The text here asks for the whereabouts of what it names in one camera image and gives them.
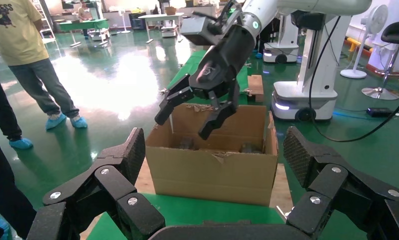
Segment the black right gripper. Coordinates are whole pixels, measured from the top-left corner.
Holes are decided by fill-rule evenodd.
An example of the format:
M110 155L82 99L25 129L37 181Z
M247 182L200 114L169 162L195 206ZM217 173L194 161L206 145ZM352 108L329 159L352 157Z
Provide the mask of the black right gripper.
M233 25L223 39L206 52L193 75L183 75L164 92L155 122L162 126L175 107L195 97L209 98L212 113L198 132L203 140L207 140L213 130L221 128L224 121L237 112L240 87L238 82L232 81L255 44L255 38L247 29ZM227 101L220 103L218 97L227 93Z

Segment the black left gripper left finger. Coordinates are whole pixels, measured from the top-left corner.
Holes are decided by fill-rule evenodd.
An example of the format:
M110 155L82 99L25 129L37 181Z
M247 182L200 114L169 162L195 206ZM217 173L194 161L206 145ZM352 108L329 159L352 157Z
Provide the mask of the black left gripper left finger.
M104 149L92 166L47 192L28 239L78 240L95 217L107 213L128 240L147 240L165 227L164 216L135 184L146 155L144 131Z

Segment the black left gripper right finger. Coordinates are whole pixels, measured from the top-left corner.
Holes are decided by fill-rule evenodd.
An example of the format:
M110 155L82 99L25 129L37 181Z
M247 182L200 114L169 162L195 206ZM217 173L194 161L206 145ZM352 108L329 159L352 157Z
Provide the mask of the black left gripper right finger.
M399 188L357 170L294 126L286 131L283 155L305 189L287 217L289 226L316 240L338 211L369 240L399 240Z

